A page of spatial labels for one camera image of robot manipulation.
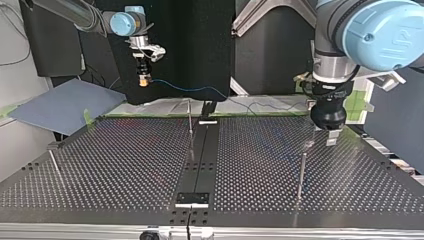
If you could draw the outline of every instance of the black backdrop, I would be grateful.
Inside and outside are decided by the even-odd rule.
[[[228,95],[230,77],[236,80],[251,94],[282,95],[295,93],[293,77],[306,71],[306,63],[311,59],[310,40],[314,33],[297,13],[289,8],[277,8],[267,14],[242,38],[231,37],[231,25],[238,10],[243,8],[246,0],[96,0],[98,8],[105,11],[123,11],[127,5],[142,5],[146,9],[147,20],[155,23],[149,31],[152,43],[166,48],[164,59],[153,64],[153,77],[163,79],[183,88],[200,88],[211,86],[222,94]],[[163,97],[189,96],[201,100],[222,101],[225,98],[213,90],[195,93],[183,93],[166,85],[155,83],[148,88],[138,86],[135,71],[135,60],[129,49],[127,38],[109,35],[107,39],[99,34],[71,31],[72,25],[59,22],[58,16],[43,14],[42,11],[29,12],[26,15],[37,15],[46,18],[28,25],[62,24],[55,26],[55,31],[48,34],[30,31],[30,41],[34,36],[37,44],[31,41],[33,54],[43,55],[47,73],[54,72],[58,76],[58,65],[61,69],[75,67],[80,64],[81,50],[89,70],[81,76],[83,80],[110,87],[118,77],[113,89],[126,94],[129,103],[140,104]],[[61,38],[71,39],[79,36],[81,50],[77,46],[66,44]],[[66,55],[60,57],[46,51],[49,46],[55,49],[66,49]],[[94,81],[90,75],[100,79]],[[79,75],[81,71],[74,69],[70,74]],[[54,77],[55,86],[67,81],[70,77]]]
[[[234,0],[97,0],[106,11],[122,11],[127,5],[145,7],[147,20],[155,25],[149,31],[152,43],[167,50],[153,66],[154,78],[183,88],[211,86],[228,95],[231,77],[231,24]],[[138,87],[135,62],[126,39],[110,36],[109,43],[128,101],[139,104],[160,97],[182,96],[180,91],[160,83]],[[186,93],[201,100],[225,100],[213,90]]]

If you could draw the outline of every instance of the metal clamp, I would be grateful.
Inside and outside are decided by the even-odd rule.
[[[393,90],[399,83],[405,84],[406,81],[402,77],[399,76],[396,72],[393,72],[389,75],[379,76],[379,77],[371,77],[368,78],[375,85],[380,87],[386,92]]]
[[[243,36],[265,14],[276,7],[290,7],[315,28],[315,10],[306,0],[251,0],[233,23],[233,35]]]

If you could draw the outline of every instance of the blue cable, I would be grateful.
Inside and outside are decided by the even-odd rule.
[[[218,89],[216,89],[216,88],[214,88],[214,87],[211,87],[211,86],[201,87],[201,88],[181,88],[181,87],[177,87],[177,86],[175,86],[174,84],[172,84],[172,83],[170,83],[170,82],[168,82],[168,81],[161,80],[161,79],[153,79],[153,80],[152,80],[152,82],[164,83],[164,84],[166,84],[166,85],[168,85],[168,86],[170,86],[170,87],[172,87],[172,88],[174,88],[174,89],[177,89],[177,90],[180,90],[180,91],[183,91],[183,92],[199,92],[199,91],[203,91],[203,90],[206,90],[206,89],[211,89],[211,90],[214,90],[214,91],[215,91],[216,93],[218,93],[219,95],[221,95],[221,96],[222,96],[223,98],[225,98],[226,100],[230,100],[231,102],[233,102],[233,103],[235,103],[235,104],[238,104],[238,105],[240,105],[240,106],[243,106],[243,107],[247,108],[247,109],[248,109],[248,111],[251,111],[251,112],[253,113],[253,115],[257,116],[257,115],[256,115],[256,113],[252,110],[252,108],[250,108],[250,106],[247,106],[247,105],[244,105],[243,103],[239,103],[239,102],[234,101],[233,99],[231,99],[231,98],[229,98],[229,97],[225,96],[225,95],[224,95],[222,92],[220,92]]]
[[[247,106],[247,105],[244,105],[244,104],[242,104],[242,103],[239,103],[239,102],[236,102],[236,101],[234,101],[234,100],[232,100],[231,98],[228,98],[227,96],[225,96],[223,93],[221,93],[218,89],[216,89],[216,88],[214,88],[214,87],[211,87],[211,86],[207,86],[207,87],[201,87],[201,88],[181,88],[181,87],[177,87],[177,86],[175,86],[175,85],[173,85],[172,83],[170,83],[170,82],[168,82],[168,81],[165,81],[165,80],[161,80],[161,79],[154,79],[154,80],[152,80],[152,82],[159,82],[159,83],[164,83],[164,84],[166,84],[166,85],[168,85],[168,86],[170,86],[170,87],[172,87],[172,88],[174,88],[174,89],[177,89],[177,90],[180,90],[180,91],[183,91],[183,92],[199,92],[199,91],[203,91],[203,90],[206,90],[206,89],[211,89],[211,90],[214,90],[215,92],[217,92],[219,95],[221,95],[223,98],[225,98],[225,99],[227,99],[227,100],[230,100],[231,102],[233,102],[233,103],[236,103],[236,104],[238,104],[238,105],[240,105],[240,106],[244,106],[244,107],[246,107],[247,109],[248,109],[248,111],[251,111],[252,113],[253,113],[253,115],[255,115],[255,116],[257,116],[256,115],[256,113],[251,109],[251,106],[253,105],[253,104],[258,104],[258,105],[263,105],[263,104],[260,104],[260,103],[257,103],[257,102],[254,102],[254,103],[252,103],[252,104],[250,104],[249,106]],[[280,110],[290,110],[290,109],[292,109],[293,107],[295,107],[297,104],[299,104],[299,103],[296,103],[295,105],[293,105],[292,107],[290,107],[290,108],[288,108],[288,109],[284,109],[284,108],[282,108],[282,109],[280,109]],[[272,107],[272,108],[274,108],[274,109],[278,109],[277,107],[274,107],[274,106],[271,106],[271,105],[263,105],[263,106],[270,106],[270,107]],[[266,140],[264,140],[263,138],[262,138],[262,136],[261,135],[258,135],[259,136],[259,138],[261,139],[261,141],[262,141],[262,144],[265,146],[265,148],[267,148],[268,150],[270,150],[272,153],[274,153],[274,150],[272,149],[272,147],[271,146],[269,146],[268,144],[267,144],[267,141]],[[281,141],[281,143],[282,144],[286,144],[285,143],[285,141],[284,141],[284,139],[281,139],[282,141]],[[293,167],[294,167],[294,159],[293,158],[297,158],[297,156],[292,156],[291,154],[290,155],[286,155],[286,158],[288,159],[288,161],[289,161],[289,163],[290,163],[290,168],[292,168],[292,170],[293,170]],[[305,176],[305,191],[308,191],[308,189],[309,189],[309,181],[308,181],[308,176]]]
[[[199,92],[199,91],[203,91],[203,90],[206,90],[206,89],[212,89],[212,90],[214,90],[215,92],[217,92],[219,95],[221,95],[222,97],[224,97],[225,99],[227,99],[227,98],[228,98],[228,97],[227,97],[227,96],[225,96],[222,92],[220,92],[218,89],[216,89],[216,88],[214,88],[214,87],[210,87],[210,86],[207,86],[207,87],[201,87],[201,88],[181,88],[181,87],[177,87],[177,86],[175,86],[174,84],[172,84],[172,83],[170,83],[170,82],[167,82],[167,81],[165,81],[165,80],[161,80],[161,79],[154,79],[154,80],[152,80],[152,82],[165,83],[166,85],[168,85],[168,86],[170,86],[170,87],[172,87],[172,88],[175,88],[175,89],[177,89],[177,90],[183,91],[183,92]]]

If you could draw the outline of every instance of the metal pin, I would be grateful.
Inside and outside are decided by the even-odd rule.
[[[49,154],[50,154],[50,158],[53,161],[54,168],[56,169],[56,171],[59,172],[60,171],[59,165],[57,165],[56,158],[54,157],[54,154],[53,154],[53,150],[49,150]]]
[[[190,137],[193,138],[193,120],[191,118],[191,100],[188,100],[188,122],[190,124]]]
[[[297,198],[299,200],[302,199],[302,189],[303,189],[303,180],[305,178],[305,167],[306,167],[306,157],[308,156],[307,153],[302,154],[302,162],[300,164],[300,180],[299,180],[299,190],[297,192]]]

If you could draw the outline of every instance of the metal rod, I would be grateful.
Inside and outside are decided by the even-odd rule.
[[[56,171],[59,172],[60,169],[59,169],[59,166],[57,165],[56,158],[54,157],[53,150],[49,150],[49,154],[50,154],[50,158],[53,161],[54,168],[56,169]]]
[[[300,180],[299,180],[299,190],[297,191],[297,198],[302,199],[302,190],[303,190],[303,180],[305,178],[305,167],[306,167],[306,157],[307,153],[302,154],[302,162],[300,164]]]
[[[192,117],[191,117],[191,101],[190,101],[190,99],[188,100],[188,106],[187,107],[188,107],[188,122],[190,124],[189,132],[190,132],[190,137],[193,138],[193,120],[192,120]]]
[[[33,0],[33,2],[78,27],[88,28],[95,20],[89,6],[81,0]]]

